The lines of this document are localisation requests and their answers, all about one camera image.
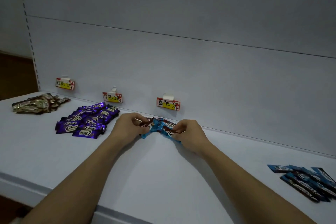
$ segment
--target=price tag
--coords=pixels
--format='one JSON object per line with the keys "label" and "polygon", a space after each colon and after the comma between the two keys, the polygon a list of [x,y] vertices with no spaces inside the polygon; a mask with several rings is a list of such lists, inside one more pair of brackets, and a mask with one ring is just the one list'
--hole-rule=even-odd
{"label": "price tag", "polygon": [[118,93],[110,93],[110,92],[103,92],[103,99],[105,101],[109,102],[117,102],[122,103],[123,102],[123,96]]}
{"label": "price tag", "polygon": [[176,100],[169,101],[169,100],[163,100],[162,98],[157,98],[156,105],[158,107],[163,107],[163,108],[168,108],[171,110],[179,111],[181,102],[176,101]]}
{"label": "price tag", "polygon": [[56,78],[56,87],[67,90],[74,90],[75,82],[71,80],[64,80],[62,78]]}

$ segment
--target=brown candy wrapper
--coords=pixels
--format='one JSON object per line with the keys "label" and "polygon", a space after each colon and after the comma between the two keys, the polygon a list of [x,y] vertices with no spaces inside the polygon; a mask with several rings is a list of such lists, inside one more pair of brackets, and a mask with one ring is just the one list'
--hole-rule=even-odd
{"label": "brown candy wrapper", "polygon": [[27,100],[12,104],[13,112],[25,114],[43,114],[54,112],[57,108],[68,102],[69,98],[58,98],[50,93],[45,93]]}

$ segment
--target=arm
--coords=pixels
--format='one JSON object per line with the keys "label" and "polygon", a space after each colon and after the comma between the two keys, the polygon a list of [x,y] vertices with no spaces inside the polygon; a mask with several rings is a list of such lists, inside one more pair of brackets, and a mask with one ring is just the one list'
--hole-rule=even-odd
{"label": "arm", "polygon": [[134,138],[148,132],[136,119],[138,113],[123,114],[107,139],[22,221],[22,224],[89,223],[106,179],[120,150]]}
{"label": "arm", "polygon": [[210,143],[197,121],[182,120],[173,130],[177,132],[173,135],[174,139],[208,163],[247,223],[315,223]]}

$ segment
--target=white shelf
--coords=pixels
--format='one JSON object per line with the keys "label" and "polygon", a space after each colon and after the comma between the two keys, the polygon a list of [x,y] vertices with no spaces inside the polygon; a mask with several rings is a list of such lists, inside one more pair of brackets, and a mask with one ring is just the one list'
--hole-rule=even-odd
{"label": "white shelf", "polygon": [[[0,194],[36,205],[109,135],[98,139],[56,135],[57,121],[90,102],[71,100],[56,112],[23,115],[11,104],[33,93],[0,101]],[[241,167],[302,210],[318,224],[336,218],[336,201],[315,204],[274,174],[267,164],[323,167],[336,178],[336,160],[205,129],[209,140]],[[99,209],[155,224],[240,223],[209,167],[181,145],[153,133],[117,160]]]}

